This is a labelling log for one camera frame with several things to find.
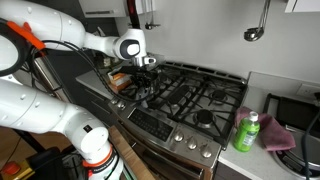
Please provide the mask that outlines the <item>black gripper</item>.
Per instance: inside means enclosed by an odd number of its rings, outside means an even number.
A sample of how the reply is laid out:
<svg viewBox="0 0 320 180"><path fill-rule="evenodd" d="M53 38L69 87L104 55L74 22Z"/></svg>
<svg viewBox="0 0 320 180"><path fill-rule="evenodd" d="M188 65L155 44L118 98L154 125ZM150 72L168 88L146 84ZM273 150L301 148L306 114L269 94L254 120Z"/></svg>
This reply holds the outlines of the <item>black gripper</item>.
<svg viewBox="0 0 320 180"><path fill-rule="evenodd" d="M157 79L158 75L148 71L146 68L137 66L124 66L123 72L130 75L130 79L138 87L150 87L151 83ZM140 101L145 102L149 96L148 88L140 89Z"/></svg>

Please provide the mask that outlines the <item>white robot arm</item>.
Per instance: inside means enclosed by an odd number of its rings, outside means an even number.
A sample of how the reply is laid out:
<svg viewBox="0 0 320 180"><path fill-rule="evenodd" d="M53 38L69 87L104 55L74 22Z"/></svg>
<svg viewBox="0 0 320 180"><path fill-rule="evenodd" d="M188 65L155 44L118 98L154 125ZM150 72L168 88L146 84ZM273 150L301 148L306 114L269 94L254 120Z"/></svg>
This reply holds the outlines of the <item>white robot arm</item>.
<svg viewBox="0 0 320 180"><path fill-rule="evenodd" d="M146 52L144 32L129 29L120 37L89 33L83 24L61 11L26 0L0 0L1 124L37 134L64 135L83 158L88 180L119 180L123 160L109 142L109 132L87 109L65 101L37 61L47 49L86 49L132 60L141 68L156 59Z"/></svg>

